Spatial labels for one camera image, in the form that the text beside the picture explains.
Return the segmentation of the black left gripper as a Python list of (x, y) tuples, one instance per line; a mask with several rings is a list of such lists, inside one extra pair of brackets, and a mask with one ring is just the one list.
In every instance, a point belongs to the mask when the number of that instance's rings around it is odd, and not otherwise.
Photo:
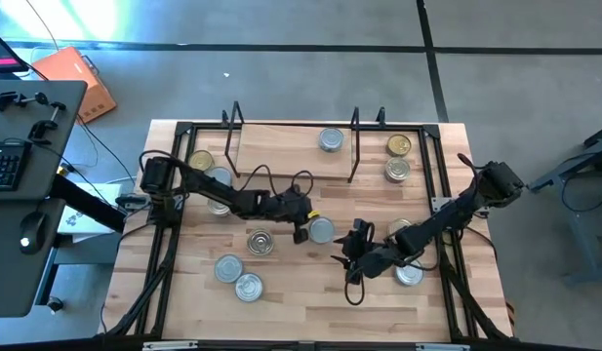
[(308, 240), (308, 230), (302, 225), (307, 224), (310, 219), (308, 214), (312, 209), (311, 199), (299, 187), (289, 187), (282, 194), (276, 196), (277, 210), (275, 218), (279, 222), (288, 222), (298, 225), (293, 233), (295, 244), (301, 244)]

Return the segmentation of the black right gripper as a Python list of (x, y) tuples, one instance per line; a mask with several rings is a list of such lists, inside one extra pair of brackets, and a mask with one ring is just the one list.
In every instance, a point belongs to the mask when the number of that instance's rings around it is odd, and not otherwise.
[(361, 245), (361, 233), (358, 231), (349, 231), (333, 243), (342, 245), (344, 250), (354, 250), (350, 258), (332, 255), (332, 259), (350, 273), (352, 280), (360, 280), (362, 276), (376, 278), (399, 258), (399, 252), (394, 245), (375, 242)]

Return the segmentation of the tuna can with green label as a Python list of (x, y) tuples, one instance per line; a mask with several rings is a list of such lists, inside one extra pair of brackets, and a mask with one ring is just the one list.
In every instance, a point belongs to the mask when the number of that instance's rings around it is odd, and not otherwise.
[(257, 301), (261, 298), (262, 293), (263, 283), (257, 274), (243, 274), (235, 282), (235, 294), (244, 302)]
[(424, 277), (421, 265), (417, 260), (406, 266), (394, 268), (395, 279), (403, 286), (413, 287), (421, 283)]
[(326, 217), (317, 216), (308, 226), (309, 239), (317, 244), (327, 244), (334, 240), (335, 225)]
[(212, 184), (227, 187), (232, 185), (231, 171), (225, 167), (212, 167), (205, 172), (205, 175), (212, 179)]
[(236, 282), (243, 274), (243, 261), (234, 254), (225, 254), (217, 259), (214, 266), (215, 277), (222, 283)]

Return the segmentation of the silver tuna can ringed lid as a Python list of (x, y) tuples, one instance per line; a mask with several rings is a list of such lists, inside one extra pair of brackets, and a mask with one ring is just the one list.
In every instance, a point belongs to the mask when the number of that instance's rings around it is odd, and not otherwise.
[(247, 239), (247, 249), (253, 255), (269, 255), (274, 248), (272, 235), (265, 229), (253, 230)]

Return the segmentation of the light tuna can green label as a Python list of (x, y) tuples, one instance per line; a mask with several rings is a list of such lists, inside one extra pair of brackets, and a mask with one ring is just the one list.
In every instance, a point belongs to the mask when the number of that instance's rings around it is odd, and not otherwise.
[(340, 151), (343, 142), (343, 132), (335, 128), (326, 128), (322, 130), (318, 137), (318, 145), (325, 152), (334, 153)]

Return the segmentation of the wooden shelf with black legs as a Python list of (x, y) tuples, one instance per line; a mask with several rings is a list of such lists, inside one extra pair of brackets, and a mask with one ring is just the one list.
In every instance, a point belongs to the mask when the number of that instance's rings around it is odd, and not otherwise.
[[(240, 133), (237, 156), (234, 159), (230, 157), (229, 145), (224, 150), (224, 156), (236, 176), (247, 175), (252, 169), (265, 164), (273, 176), (294, 176), (308, 171), (317, 178), (344, 179), (347, 182), (352, 182), (361, 161), (361, 132), (386, 127), (384, 107), (379, 109), (375, 121), (369, 125), (361, 122), (358, 108), (353, 109), (347, 123), (249, 122), (237, 100), (230, 111), (222, 113), (222, 122), (227, 128), (227, 141), (231, 141), (235, 131)], [(319, 147), (319, 134), (326, 128), (343, 132), (344, 142), (340, 151), (330, 153)]]

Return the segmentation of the tuna can pink blue label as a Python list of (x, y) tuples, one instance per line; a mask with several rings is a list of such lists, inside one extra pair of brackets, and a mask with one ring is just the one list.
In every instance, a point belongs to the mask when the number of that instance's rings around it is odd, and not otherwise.
[(392, 157), (384, 165), (383, 175), (387, 181), (400, 183), (410, 175), (411, 166), (403, 158)]

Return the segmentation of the silver metal bar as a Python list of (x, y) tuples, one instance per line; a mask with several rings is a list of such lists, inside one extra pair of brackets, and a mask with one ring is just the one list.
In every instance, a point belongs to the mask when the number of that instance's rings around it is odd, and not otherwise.
[(157, 340), (145, 342), (141, 351), (183, 351), (198, 347), (198, 340)]
[(471, 351), (470, 346), (454, 343), (417, 343), (415, 351)]

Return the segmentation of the white box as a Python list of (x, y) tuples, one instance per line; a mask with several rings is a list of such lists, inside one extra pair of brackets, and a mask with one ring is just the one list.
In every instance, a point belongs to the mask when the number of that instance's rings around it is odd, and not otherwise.
[[(100, 195), (108, 200), (112, 206), (116, 206), (116, 199), (123, 194), (123, 185), (119, 183), (77, 183), (77, 186), (91, 195), (99, 196), (94, 187), (100, 192)], [(94, 219), (86, 216), (69, 206), (65, 206), (60, 218), (58, 234), (70, 236), (74, 243), (84, 241), (99, 235), (114, 233), (113, 229), (98, 223)]]

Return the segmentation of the black computer mouse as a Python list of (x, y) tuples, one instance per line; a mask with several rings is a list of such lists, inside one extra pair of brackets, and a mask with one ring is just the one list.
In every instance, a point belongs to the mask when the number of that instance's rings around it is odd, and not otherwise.
[(44, 246), (46, 218), (46, 214), (36, 211), (21, 220), (20, 251), (23, 254), (36, 254)]

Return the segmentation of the black desk clamp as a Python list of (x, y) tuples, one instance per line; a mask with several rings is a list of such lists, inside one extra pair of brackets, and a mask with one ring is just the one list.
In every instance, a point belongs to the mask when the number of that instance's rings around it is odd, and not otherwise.
[(26, 107), (29, 103), (37, 102), (41, 105), (48, 105), (49, 100), (44, 93), (35, 93), (33, 97), (27, 97), (16, 91), (0, 93), (0, 111), (5, 111), (10, 105)]
[(60, 111), (65, 111), (66, 106), (58, 101), (52, 102), (51, 106), (54, 108), (51, 118), (49, 120), (38, 121), (32, 126), (27, 137), (30, 142), (41, 145), (49, 145), (52, 143), (45, 137), (45, 133), (54, 131), (58, 128), (58, 123), (56, 122), (58, 113)]

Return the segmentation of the black desk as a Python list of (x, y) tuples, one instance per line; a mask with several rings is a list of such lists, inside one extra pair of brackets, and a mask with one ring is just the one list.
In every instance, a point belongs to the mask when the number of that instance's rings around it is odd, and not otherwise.
[[(32, 98), (41, 92), (49, 100), (48, 105), (32, 102), (26, 107), (10, 105), (0, 111), (0, 141), (28, 141), (31, 144), (18, 188), (0, 191), (0, 318), (23, 317), (30, 312), (55, 245), (65, 206), (115, 231), (124, 227), (123, 213), (57, 173), (86, 90), (84, 81), (0, 80), (0, 93), (16, 91)], [(58, 113), (58, 128), (45, 133), (52, 143), (30, 142), (27, 137), (32, 126), (51, 118), (54, 101), (63, 103), (66, 109)], [(38, 253), (23, 254), (20, 251), (20, 222), (36, 211), (47, 215), (45, 243)]]

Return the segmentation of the black keyboard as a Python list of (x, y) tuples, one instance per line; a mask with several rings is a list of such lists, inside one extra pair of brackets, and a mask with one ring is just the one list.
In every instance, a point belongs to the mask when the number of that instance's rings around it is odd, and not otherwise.
[(0, 191), (18, 188), (30, 148), (28, 141), (0, 141)]

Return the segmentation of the black computer monitor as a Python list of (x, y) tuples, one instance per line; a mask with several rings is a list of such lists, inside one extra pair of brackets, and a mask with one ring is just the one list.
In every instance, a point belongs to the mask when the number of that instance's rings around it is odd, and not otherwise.
[(27, 69), (27, 63), (0, 37), (0, 74), (19, 73), (24, 72)]

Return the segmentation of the black aluminium table frame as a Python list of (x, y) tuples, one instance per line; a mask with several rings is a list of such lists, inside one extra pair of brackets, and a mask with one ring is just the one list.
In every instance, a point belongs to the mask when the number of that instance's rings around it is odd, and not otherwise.
[[(385, 163), (392, 158), (385, 145), (402, 134), (412, 143), (399, 157), (411, 166), (400, 183), (387, 181)], [(313, 207), (329, 218), (340, 235), (355, 218), (371, 221), (376, 238), (403, 217), (427, 219), (434, 197), (458, 194), (472, 174), (458, 155), (469, 151), (462, 124), (392, 123), (361, 132), (361, 161), (352, 182), (344, 179), (305, 181)], [(187, 200), (178, 252), (169, 285), (160, 286), (138, 318), (147, 332), (165, 339), (283, 340), (334, 342), (441, 342), (450, 337), (442, 280), (430, 268), (422, 282), (404, 287), (391, 271), (369, 279), (363, 287), (347, 285), (337, 245), (295, 244), (288, 223), (267, 222), (273, 252), (255, 256), (247, 238), (256, 224), (235, 216), (210, 214), (203, 197)], [(237, 255), (243, 274), (257, 274), (261, 298), (244, 302), (235, 282), (220, 282), (214, 273), (218, 258)]]

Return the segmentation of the grey metal table frame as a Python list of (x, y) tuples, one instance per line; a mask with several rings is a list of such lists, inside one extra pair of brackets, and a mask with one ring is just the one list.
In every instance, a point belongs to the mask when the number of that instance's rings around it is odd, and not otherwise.
[(582, 268), (564, 277), (574, 286), (602, 282), (602, 129), (589, 136), (580, 152), (527, 185), (532, 193), (551, 186), (568, 216)]

